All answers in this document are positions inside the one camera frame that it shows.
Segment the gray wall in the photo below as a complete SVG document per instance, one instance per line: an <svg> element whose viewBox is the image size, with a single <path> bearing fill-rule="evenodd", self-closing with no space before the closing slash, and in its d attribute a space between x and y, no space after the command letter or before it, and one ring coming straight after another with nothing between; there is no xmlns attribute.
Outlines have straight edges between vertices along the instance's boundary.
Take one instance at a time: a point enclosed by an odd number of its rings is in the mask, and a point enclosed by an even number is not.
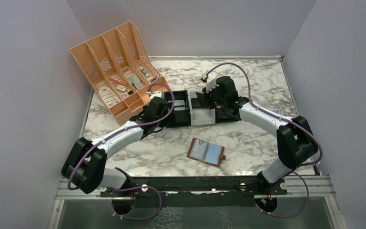
<svg viewBox="0 0 366 229"><path fill-rule="evenodd" d="M0 0L0 228L46 228L90 87L64 0Z"/></svg>
<svg viewBox="0 0 366 229"><path fill-rule="evenodd" d="M317 0L284 63L347 228L366 228L366 1Z"/></svg>
<svg viewBox="0 0 366 229"><path fill-rule="evenodd" d="M126 21L149 55L285 55L315 0L67 0L88 39Z"/></svg>

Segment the marble table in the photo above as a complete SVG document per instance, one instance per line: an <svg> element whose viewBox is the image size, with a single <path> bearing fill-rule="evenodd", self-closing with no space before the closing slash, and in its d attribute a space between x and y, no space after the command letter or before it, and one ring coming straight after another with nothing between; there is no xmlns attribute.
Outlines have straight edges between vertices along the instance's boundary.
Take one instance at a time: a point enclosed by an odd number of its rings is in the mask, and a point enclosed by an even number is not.
<svg viewBox="0 0 366 229"><path fill-rule="evenodd" d="M242 66L250 77L252 99L261 106L280 109L296 116L283 69L279 60L153 60L172 90L200 89L201 75L222 62ZM215 73L233 78L240 96L247 97L247 83L242 72L225 65ZM86 121L84 137L105 135L119 127L98 95L94 94ZM186 157L193 137L225 146L226 160L220 167ZM233 176L256 175L277 158L276 139L263 129L246 122L163 129L133 143L112 156L108 168L119 167L131 176ZM314 174L312 167L298 169L300 174Z"/></svg>

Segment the table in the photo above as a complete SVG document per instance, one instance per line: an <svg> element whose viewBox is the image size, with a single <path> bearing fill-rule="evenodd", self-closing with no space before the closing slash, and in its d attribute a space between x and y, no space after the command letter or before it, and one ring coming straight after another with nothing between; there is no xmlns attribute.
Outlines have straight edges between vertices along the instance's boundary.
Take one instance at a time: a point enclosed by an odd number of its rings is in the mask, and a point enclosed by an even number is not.
<svg viewBox="0 0 366 229"><path fill-rule="evenodd" d="M201 89L200 77L222 62L242 66L250 78L251 97L267 109L278 108L283 115L296 117L280 59L234 60L152 60L173 91ZM215 70L218 76L233 78L240 96L248 96L243 73L231 65ZM118 128L116 120L97 94L94 94L83 136L93 139ZM192 138L225 147L226 160L214 167L186 157ZM131 176L232 176L256 175L277 158L276 139L263 129L243 121L163 129L133 143L112 156L107 168L119 167ZM314 174L312 167L298 169L300 174Z"/></svg>

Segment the wire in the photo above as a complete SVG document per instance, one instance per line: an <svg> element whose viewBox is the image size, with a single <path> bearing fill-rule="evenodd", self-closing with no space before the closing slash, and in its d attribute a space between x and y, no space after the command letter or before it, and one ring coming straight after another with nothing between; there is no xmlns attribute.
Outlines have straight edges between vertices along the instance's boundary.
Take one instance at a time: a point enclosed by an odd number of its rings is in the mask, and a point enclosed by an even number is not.
<svg viewBox="0 0 366 229"><path fill-rule="evenodd" d="M298 173L293 172L295 175L299 176L299 178L301 178L302 182L305 185L305 189L306 189L306 203L304 205L304 207L297 213L293 214L293 215L289 215L289 216L281 216L281 215L276 215L274 213L271 212L266 212L264 210L262 210L259 205L256 204L256 207L258 207L260 209L261 212L265 213L266 215L272 216L272 217L276 217L276 218L282 218L282 219L287 219L287 218L293 218L296 216L301 215L302 213L304 213L306 211L306 209L308 208L309 205L309 189L308 189L308 185L306 185L306 181L302 178L302 176L300 176Z"/></svg>
<svg viewBox="0 0 366 229"><path fill-rule="evenodd" d="M111 188L111 189L113 191L116 191L116 192L127 192L127 191L136 190L136 189L140 189L140 188L149 188L149 189L152 189L153 191L155 191L156 194L158 194L158 197L159 197L159 207L158 207L157 211L155 213L153 213L152 215L147 216L147 217L135 218L135 217L125 216L125 215L119 215L116 212L116 210L114 209L114 205L112 203L113 215L119 216L121 219L122 218L126 218L126 219L133 219L133 220L147 220L147 219L150 219L150 218L158 215L158 213L161 212L161 209L162 209L162 196L159 193L159 191L156 190L154 187L151 187L151 186L140 186L140 187L131 187L131 188L126 188L126 189L115 189L115 188Z"/></svg>
<svg viewBox="0 0 366 229"><path fill-rule="evenodd" d="M250 97L250 81L249 81L249 76L247 75L247 73L245 72L245 70L239 66L238 64L235 64L235 63L232 63L232 62L225 62L225 63L221 63L217 66L215 66L214 68L212 68L211 70L209 70L205 76L208 77L208 74L210 74L212 71L214 71L216 68L220 67L220 66L223 66L223 65L233 65L233 66L236 66L237 68L239 68L243 74L245 75L245 78L246 78L246 81L247 81L247 86L248 86L248 97L249 97L249 103L256 109L258 109L259 111L261 111L262 113L270 116L270 117L273 117L273 118L276 118L276 119L280 119L280 116L277 116L275 114L272 114L270 113L269 111L261 108L261 107L258 107L256 104L253 103L253 101L251 100L251 97ZM315 143L316 145L318 146L319 148L319 158L316 160L316 161L313 161L313 162L309 162L309 163L304 163L304 164L301 164L301 166L310 166L310 165L314 165L318 162L320 162L322 160L322 157L323 157L323 150L322 150L322 145L320 144L320 142L318 141L318 139L316 139L309 131L305 130L302 126L298 125L297 123L293 122L292 120L290 119L286 119L286 118L281 118L281 120L283 121L286 121L294 126L296 126L298 129L302 130L305 134L307 134Z"/></svg>
<svg viewBox="0 0 366 229"><path fill-rule="evenodd" d="M92 147L91 147L91 148L90 148L90 149L85 153L85 155L83 155L83 156L82 156L82 158L79 160L78 164L76 164L75 168L73 169L73 171L72 171L72 173L71 173L71 175L70 175L70 177L69 177L69 179L68 179L68 189L69 189L69 190L77 190L77 189L78 189L78 187L71 187L72 180L73 180L73 178L75 177L75 174L76 174L76 172L78 171L79 167L81 167L82 163L84 162L85 158L87 158L87 157L88 157L88 155L89 155L89 154L90 154L94 149L96 149L98 146L100 146L100 145L101 145L101 144L103 144L104 142L108 141L109 139L113 138L114 136L116 136L116 135L118 135L118 134L120 134L120 133L122 133L122 132L124 132L124 131L127 131L127 130L129 130L129 129L133 129L133 128L137 128L137 127L143 127L143 126L153 125L153 124L159 123L159 122L163 121L165 118L167 118L167 117L172 113L172 111L173 111L173 107L174 107L174 95L173 95L173 92L171 91L171 89L169 88L169 86L168 86L168 85L165 85L165 84L163 84L163 83L154 83L154 84L152 84L152 85L148 88L148 91L149 91L153 86L155 86L155 85L161 85L161 86L164 86L164 87L166 87L166 88L169 90L169 92L170 92L170 94L171 94L171 96L172 96L172 106L171 106L171 109L169 110L169 112L168 112L165 116L163 116L162 118L160 118L160 119L158 119L158 120L155 120L155 121L152 121L152 122L149 122L149 123L139 124L139 125L132 125L132 126L129 126L129 127L125 128L125 129L120 129L120 130L118 130L118 131L114 132L113 134L111 134L111 135L107 136L106 138L104 138L104 139L103 139L103 141L100 141L100 142L96 143L94 146L92 146Z"/></svg>

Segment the purple cable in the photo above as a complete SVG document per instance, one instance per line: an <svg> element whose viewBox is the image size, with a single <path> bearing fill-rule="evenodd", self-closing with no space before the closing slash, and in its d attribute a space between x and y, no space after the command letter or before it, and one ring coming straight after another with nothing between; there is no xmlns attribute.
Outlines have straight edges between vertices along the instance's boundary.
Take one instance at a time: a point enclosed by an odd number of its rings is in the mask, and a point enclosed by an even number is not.
<svg viewBox="0 0 366 229"><path fill-rule="evenodd" d="M277 116L277 115L274 115L274 114L272 114L272 113L270 113L270 112L268 112L268 111L266 111L265 109L263 109L263 108L261 108L261 107L258 107L256 104L254 104L253 103L253 101L251 100L251 98L250 98L250 81L249 81L249 77L248 77L248 75L247 75L247 73L245 72L245 70L241 67L241 66L239 66L239 65L237 65L237 64L235 64L235 63L231 63L231 62L225 62L225 63L221 63L221 64L219 64L219 65L217 65L217 66L215 66L214 68L212 68L211 70L209 70L208 72L207 72L207 74L206 74L206 76L208 76L208 74L210 74L212 71L214 71L216 68L218 68L218 67L220 67L220 66L222 66L222 65L226 65L226 64L229 64L229 65L233 65L233 66L236 66L237 68L239 68L242 72L243 72L243 74L245 75L245 77L246 77L246 81L247 81L247 86L248 86L248 97L249 97L249 102L250 102L250 104L254 107L254 108L257 108L259 111L261 111L261 112L263 112L264 114L266 114L266 115L268 115L268 116L270 116L270 117L273 117L273 118L276 118L276 119L280 119L280 116ZM288 123L290 123L290 124L292 124L292 125L294 125L294 126L296 126L298 129L300 129L300 130L302 130L304 133L306 133L316 144L317 144L317 146L318 146L318 148L319 148L319 158L316 160L316 161L313 161L313 162L310 162L310 163L304 163L304 164L301 164L300 165L300 167L301 166L310 166L310 165L314 165L314 164L316 164L316 163L318 163L318 162L320 162L321 160L322 160L322 157L323 157L323 150L322 150L322 145L320 144L320 142L318 141L318 139L316 139L309 131L307 131L307 130L305 130L302 126L300 126L300 125L298 125L297 123L295 123L295 122L293 122L292 120L289 120L289 119L286 119L286 118L281 118L281 120L283 120L283 121L286 121L286 122L288 122Z"/></svg>
<svg viewBox="0 0 366 229"><path fill-rule="evenodd" d="M155 121L152 121L152 122L149 122L149 123L144 123L144 124L139 124L139 125L132 125L132 126L129 126L129 127L127 127L126 129L120 129L120 130L118 130L118 131L116 131L115 133L113 133L112 135L110 135L110 136L108 136L108 137L106 137L105 139L104 139L104 141L108 141L109 139L111 139L112 137L114 137L114 136L116 136L116 135L118 135L118 134L120 134L120 133L122 133L122 132L124 132L124 131L126 131L126 130L129 130L129 129L133 129L133 128L137 128L137 127L142 127L142 126L147 126L147 125L153 125L153 124L156 124L156 123L158 123L158 122L161 122L162 120L164 120L165 118L167 118L171 113L172 113L172 111L173 111L173 107L174 107L174 95L173 95L173 92L171 91L171 89L169 88L169 86L168 85L165 85L165 84L163 84L163 83L154 83L154 84L152 84L149 88L148 88L148 91L153 87L153 86L155 86L155 85L161 85L161 86L164 86L164 87L166 87L168 90L169 90L169 92L170 92L170 94L171 94L171 96L172 96L172 108L169 110L169 112L165 115L165 116L163 116L162 118L160 118L160 119L158 119L158 120L155 120ZM76 166L75 166L75 168L73 169L73 171L72 171L72 173L71 173L71 175L70 175L70 178L68 179L68 189L69 190L77 190L78 189L78 187L71 187L71 183L72 183L72 180L73 180L73 178L74 178L74 176L75 176L75 174L76 174L76 171L78 171L78 169L79 169L79 167L82 165L82 163L84 162L84 160L85 160L85 158L87 158L87 156L94 150L94 149L96 149L98 146L100 146L102 144L102 141L100 141L100 142L98 142L98 143L96 143L94 146L92 146L86 153L85 153L85 155L83 155L83 157L80 159L80 161L78 162L78 164L76 164Z"/></svg>
<svg viewBox="0 0 366 229"><path fill-rule="evenodd" d="M302 182L304 183L305 185L305 188L306 188L306 203L304 205L304 207L297 213L293 214L293 215L289 215L289 216L280 216L280 215L276 215L274 213L269 213L269 212L266 212L264 210L262 210L259 205L256 204L256 207L258 207L260 209L261 212L265 213L266 215L269 215L269 216L272 216L272 217L276 217L276 218L282 218L282 219L287 219L287 218L293 218L293 217L296 217L296 216L299 216L301 215L302 213L304 213L306 211L306 208L308 207L309 205L309 189L308 189L308 185L306 185L306 181L296 172L293 171L294 174L296 174L297 176L299 176L299 178L301 178Z"/></svg>
<svg viewBox="0 0 366 229"><path fill-rule="evenodd" d="M121 219L122 218L126 218L126 219L133 219L133 220L147 220L147 219L150 219L150 218L158 215L158 213L162 209L162 197L161 197L161 194L159 193L159 191L156 190L154 187L140 186L140 187L131 187L131 188L126 188L126 189L114 189L114 188L112 188L112 190L113 191L116 191L116 192L127 192L127 191L131 191L131 190L135 190L135 189L140 189L140 188L149 188L149 189L154 190L156 192L156 194L158 194L158 197L159 197L159 207L158 207L158 210L155 213L153 213L152 215L150 215L150 216L147 216L147 217L144 217L144 218L135 218L135 217L129 217L129 216L117 214L116 210L114 210L114 205L112 203L112 210L113 210L114 215L121 217Z"/></svg>

